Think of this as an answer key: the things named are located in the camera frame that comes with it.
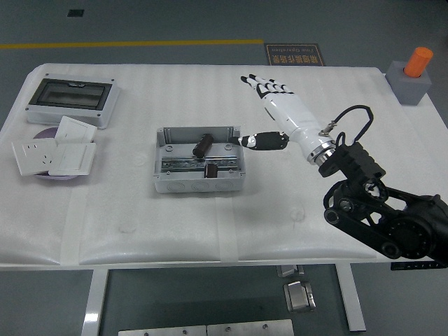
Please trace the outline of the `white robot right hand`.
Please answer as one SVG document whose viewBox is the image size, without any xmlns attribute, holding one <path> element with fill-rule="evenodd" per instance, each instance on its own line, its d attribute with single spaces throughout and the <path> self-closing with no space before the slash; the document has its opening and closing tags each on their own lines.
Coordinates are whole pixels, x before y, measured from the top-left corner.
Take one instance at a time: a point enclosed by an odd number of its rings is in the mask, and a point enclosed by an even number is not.
<svg viewBox="0 0 448 336">
<path fill-rule="evenodd" d="M 314 114 L 286 85 L 253 74 L 242 76 L 241 81 L 256 91 L 267 114 L 280 130 L 234 138 L 234 144 L 255 151 L 274 151 L 285 149 L 292 141 L 300 145 L 302 154 L 312 164 L 334 153 L 334 140 L 320 135 L 321 126 Z"/>
</svg>

